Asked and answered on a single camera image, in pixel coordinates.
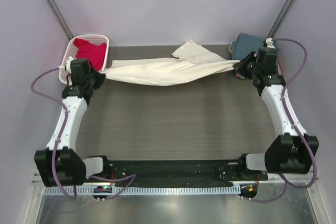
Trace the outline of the cream white t shirt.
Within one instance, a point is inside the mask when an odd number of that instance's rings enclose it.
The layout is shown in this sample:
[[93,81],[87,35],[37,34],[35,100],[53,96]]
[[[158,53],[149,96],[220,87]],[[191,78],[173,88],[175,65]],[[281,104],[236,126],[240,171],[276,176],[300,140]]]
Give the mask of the cream white t shirt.
[[170,57],[114,60],[103,73],[109,80],[145,86],[174,86],[212,74],[231,71],[239,60],[227,60],[193,40],[178,47]]

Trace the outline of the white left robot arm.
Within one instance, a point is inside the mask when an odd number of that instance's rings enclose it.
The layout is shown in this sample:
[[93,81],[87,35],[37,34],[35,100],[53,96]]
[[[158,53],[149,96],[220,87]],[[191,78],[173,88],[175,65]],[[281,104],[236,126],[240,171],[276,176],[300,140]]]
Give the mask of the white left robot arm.
[[92,175],[106,182],[111,177],[107,157],[82,159],[75,151],[82,118],[105,75],[97,72],[87,59],[68,60],[65,69],[70,76],[57,101],[61,105],[57,125],[46,148],[36,151],[34,161],[46,187],[82,185]]

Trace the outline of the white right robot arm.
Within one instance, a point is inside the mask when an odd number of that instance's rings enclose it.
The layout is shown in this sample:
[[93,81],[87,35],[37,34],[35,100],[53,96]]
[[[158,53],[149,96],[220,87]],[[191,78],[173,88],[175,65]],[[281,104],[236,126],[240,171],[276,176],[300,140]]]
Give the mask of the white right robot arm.
[[264,153],[247,154],[236,167],[241,179],[248,180],[256,170],[278,174],[307,174],[319,142],[300,124],[285,89],[286,81],[277,73],[277,50],[261,47],[252,51],[234,69],[251,79],[270,113],[276,138]]

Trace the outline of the white perforated plastic basket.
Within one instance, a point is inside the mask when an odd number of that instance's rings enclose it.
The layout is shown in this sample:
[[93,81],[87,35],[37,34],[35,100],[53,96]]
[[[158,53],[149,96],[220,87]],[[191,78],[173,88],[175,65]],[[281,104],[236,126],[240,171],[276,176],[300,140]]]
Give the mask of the white perforated plastic basket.
[[68,43],[59,70],[59,80],[67,83],[66,63],[69,57],[88,59],[97,71],[104,71],[107,66],[109,39],[104,35],[89,34],[74,37]]

